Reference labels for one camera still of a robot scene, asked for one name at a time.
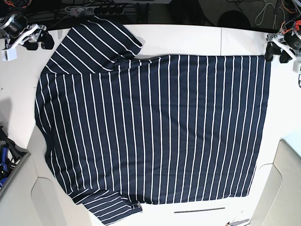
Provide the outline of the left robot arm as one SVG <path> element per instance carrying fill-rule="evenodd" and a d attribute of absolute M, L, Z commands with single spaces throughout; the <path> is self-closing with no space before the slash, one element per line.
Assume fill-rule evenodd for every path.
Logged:
<path fill-rule="evenodd" d="M 271 62 L 273 56 L 279 56 L 280 63 L 301 61 L 301 21 L 283 22 L 277 33 L 269 33 L 266 38 L 267 46 L 265 60 Z"/>

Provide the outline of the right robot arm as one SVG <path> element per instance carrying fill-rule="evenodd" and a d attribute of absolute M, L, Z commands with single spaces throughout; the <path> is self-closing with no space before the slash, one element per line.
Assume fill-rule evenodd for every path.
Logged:
<path fill-rule="evenodd" d="M 20 45 L 31 51 L 38 47 L 52 50 L 55 44 L 45 25 L 28 24 L 27 18 L 22 14 L 11 14 L 2 18 L 0 33 L 4 39 L 4 49 Z"/>

